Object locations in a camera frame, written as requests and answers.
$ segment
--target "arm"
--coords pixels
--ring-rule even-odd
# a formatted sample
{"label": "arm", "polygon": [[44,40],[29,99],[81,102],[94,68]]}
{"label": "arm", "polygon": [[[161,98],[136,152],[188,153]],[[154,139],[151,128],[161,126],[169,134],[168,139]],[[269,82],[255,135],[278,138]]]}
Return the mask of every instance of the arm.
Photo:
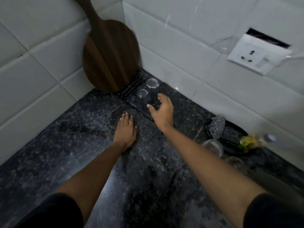
{"label": "arm", "polygon": [[135,139],[136,126],[133,127],[133,116],[129,120],[128,113],[123,114],[118,122],[113,144],[56,191],[70,195],[75,200],[82,212],[84,224],[87,222],[114,164]]}
{"label": "arm", "polygon": [[175,146],[216,205],[237,227],[243,227],[245,212],[266,191],[235,168],[173,127],[171,100],[158,94],[159,110],[147,105],[157,127]]}

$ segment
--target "speckled granite surface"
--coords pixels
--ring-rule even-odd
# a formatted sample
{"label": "speckled granite surface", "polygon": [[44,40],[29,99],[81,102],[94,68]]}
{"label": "speckled granite surface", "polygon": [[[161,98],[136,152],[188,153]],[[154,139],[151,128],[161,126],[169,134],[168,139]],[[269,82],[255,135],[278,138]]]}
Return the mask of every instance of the speckled granite surface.
{"label": "speckled granite surface", "polygon": [[[201,143],[211,114],[165,84],[178,130]],[[111,144],[122,113],[138,139],[115,164],[86,227],[233,227],[155,124],[117,96],[91,91],[0,166],[0,227],[12,227]],[[271,151],[244,158],[304,189],[304,173]]]}

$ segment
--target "kitchen wall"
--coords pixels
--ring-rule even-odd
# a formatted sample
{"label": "kitchen wall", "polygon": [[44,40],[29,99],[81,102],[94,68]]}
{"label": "kitchen wall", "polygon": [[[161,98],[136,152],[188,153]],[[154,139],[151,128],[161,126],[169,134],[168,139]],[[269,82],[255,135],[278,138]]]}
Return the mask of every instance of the kitchen wall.
{"label": "kitchen wall", "polygon": [[[73,0],[0,0],[0,165],[87,94],[90,26]],[[92,0],[124,22],[121,0]]]}
{"label": "kitchen wall", "polygon": [[304,62],[259,76],[226,61],[250,27],[304,48],[304,0],[123,0],[143,68],[249,133],[274,133],[274,152],[304,170]]}

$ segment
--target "electrical socket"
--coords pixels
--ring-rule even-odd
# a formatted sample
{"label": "electrical socket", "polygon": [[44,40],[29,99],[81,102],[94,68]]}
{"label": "electrical socket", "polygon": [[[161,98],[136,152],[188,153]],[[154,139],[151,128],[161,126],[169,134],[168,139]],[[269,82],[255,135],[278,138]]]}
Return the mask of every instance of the electrical socket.
{"label": "electrical socket", "polygon": [[291,50],[244,34],[227,60],[264,76],[274,69],[283,57],[290,53]]}

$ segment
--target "forearm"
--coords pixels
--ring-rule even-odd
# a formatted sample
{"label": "forearm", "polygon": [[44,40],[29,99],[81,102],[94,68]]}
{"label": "forearm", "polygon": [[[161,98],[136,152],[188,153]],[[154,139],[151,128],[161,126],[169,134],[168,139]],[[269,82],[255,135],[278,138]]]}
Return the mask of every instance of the forearm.
{"label": "forearm", "polygon": [[85,223],[91,214],[114,164],[124,150],[125,147],[123,145],[113,143],[57,190],[57,192],[70,195],[76,201]]}
{"label": "forearm", "polygon": [[237,228],[243,227],[249,204],[265,190],[173,127],[163,132],[222,212]]}

